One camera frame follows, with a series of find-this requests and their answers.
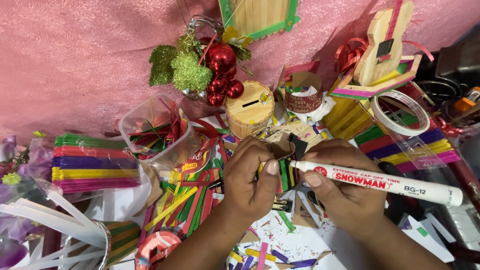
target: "white marker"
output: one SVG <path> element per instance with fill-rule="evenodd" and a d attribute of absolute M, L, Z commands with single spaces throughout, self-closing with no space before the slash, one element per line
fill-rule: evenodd
<path fill-rule="evenodd" d="M 463 193 L 459 188 L 444 184 L 310 161 L 291 161 L 290 166 L 303 172 L 317 171 L 330 179 L 371 187 L 434 203 L 460 206 L 463 200 Z"/>

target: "hand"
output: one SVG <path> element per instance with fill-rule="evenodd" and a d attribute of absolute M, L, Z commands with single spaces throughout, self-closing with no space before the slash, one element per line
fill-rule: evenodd
<path fill-rule="evenodd" d="M 359 149 L 343 139 L 322 141 L 312 147 L 303 160 L 381 172 Z M 370 237 L 381 226 L 386 192 L 330 180 L 318 172 L 303 175 L 325 206 L 328 217 L 359 240 Z"/>
<path fill-rule="evenodd" d="M 255 181 L 262 162 L 266 164 Z M 223 175 L 225 199 L 219 206 L 226 214 L 233 214 L 232 218 L 250 226 L 270 212 L 280 177 L 279 164 L 258 139 L 248 136 L 238 145 L 225 164 Z"/>

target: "fingernail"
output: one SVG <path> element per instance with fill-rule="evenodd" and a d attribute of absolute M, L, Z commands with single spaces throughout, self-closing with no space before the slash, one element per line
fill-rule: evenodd
<path fill-rule="evenodd" d="M 267 162 L 267 167 L 266 167 L 267 173 L 271 175 L 276 175 L 278 173 L 278 167 L 279 165 L 277 160 L 272 160 Z"/>
<path fill-rule="evenodd" d="M 322 184 L 322 180 L 315 174 L 305 177 L 305 181 L 307 181 L 311 187 L 318 187 Z"/>
<path fill-rule="evenodd" d="M 304 158 L 313 158 L 313 157 L 316 157 L 318 155 L 318 152 L 312 152 L 312 153 L 307 153 L 305 154 L 305 156 L 303 156 Z"/>

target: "popsicle stick frame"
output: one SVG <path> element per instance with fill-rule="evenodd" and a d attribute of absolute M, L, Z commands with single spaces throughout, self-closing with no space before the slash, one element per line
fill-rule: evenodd
<path fill-rule="evenodd" d="M 233 26 L 241 37 L 259 40 L 300 21 L 298 0 L 218 0 L 225 28 Z"/>

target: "green frame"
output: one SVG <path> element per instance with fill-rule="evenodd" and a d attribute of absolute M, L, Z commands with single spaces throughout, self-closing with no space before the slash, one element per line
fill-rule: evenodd
<path fill-rule="evenodd" d="M 220 4 L 220 10 L 222 12 L 222 20 L 224 23 L 225 23 L 225 19 L 227 18 L 228 11 L 231 12 L 230 1 L 231 0 L 218 0 L 218 3 Z M 285 29 L 287 32 L 290 32 L 293 26 L 300 21 L 300 16 L 296 15 L 297 6 L 298 6 L 298 0 L 290 0 L 290 4 L 288 5 L 287 19 L 285 21 L 276 23 L 274 25 L 270 25 L 264 29 L 248 34 L 247 37 L 251 37 L 255 40 L 255 39 L 264 37 L 266 35 L 273 34 L 282 29 Z M 232 25 L 232 22 L 229 22 L 228 24 L 224 25 L 224 27 L 227 28 L 229 25 Z"/>

